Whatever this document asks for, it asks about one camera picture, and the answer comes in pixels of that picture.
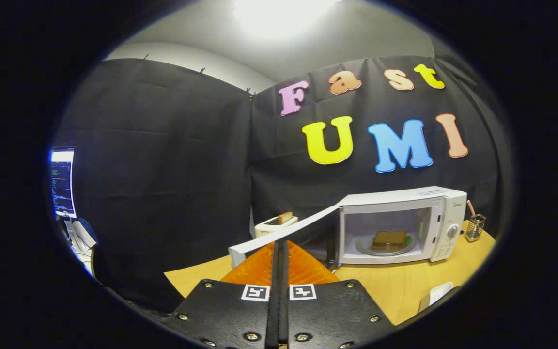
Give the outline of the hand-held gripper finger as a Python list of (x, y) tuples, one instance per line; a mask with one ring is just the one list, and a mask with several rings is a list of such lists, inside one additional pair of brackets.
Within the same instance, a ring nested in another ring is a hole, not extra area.
[(276, 243), (247, 257), (221, 280), (199, 281), (165, 322), (208, 349), (265, 349), (278, 344)]
[(397, 328), (358, 280), (339, 280), (292, 241), (281, 243), (279, 339), (289, 349), (358, 349)]

